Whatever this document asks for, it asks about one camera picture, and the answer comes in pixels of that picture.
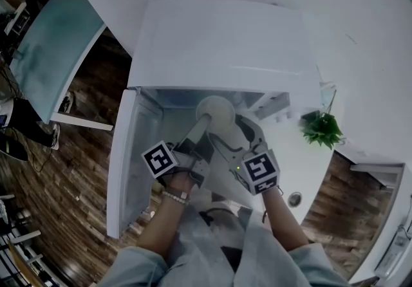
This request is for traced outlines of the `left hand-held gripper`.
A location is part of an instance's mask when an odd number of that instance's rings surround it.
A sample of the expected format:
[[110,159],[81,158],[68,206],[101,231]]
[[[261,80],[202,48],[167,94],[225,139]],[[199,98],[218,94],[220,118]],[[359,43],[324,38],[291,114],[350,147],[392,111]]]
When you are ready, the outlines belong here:
[[211,123],[210,114],[203,114],[177,144],[158,142],[141,154],[155,179],[176,172],[188,172],[198,188],[209,177],[213,146],[204,134]]

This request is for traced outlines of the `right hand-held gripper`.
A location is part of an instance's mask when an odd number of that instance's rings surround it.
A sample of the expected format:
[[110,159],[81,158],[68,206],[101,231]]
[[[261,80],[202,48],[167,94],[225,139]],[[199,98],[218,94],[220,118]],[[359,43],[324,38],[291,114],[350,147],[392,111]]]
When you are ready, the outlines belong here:
[[229,171],[254,196],[278,186],[278,164],[273,150],[268,149],[262,128],[239,114],[235,123],[249,142],[248,153],[243,147],[231,147],[218,135],[209,133],[211,144],[229,163]]

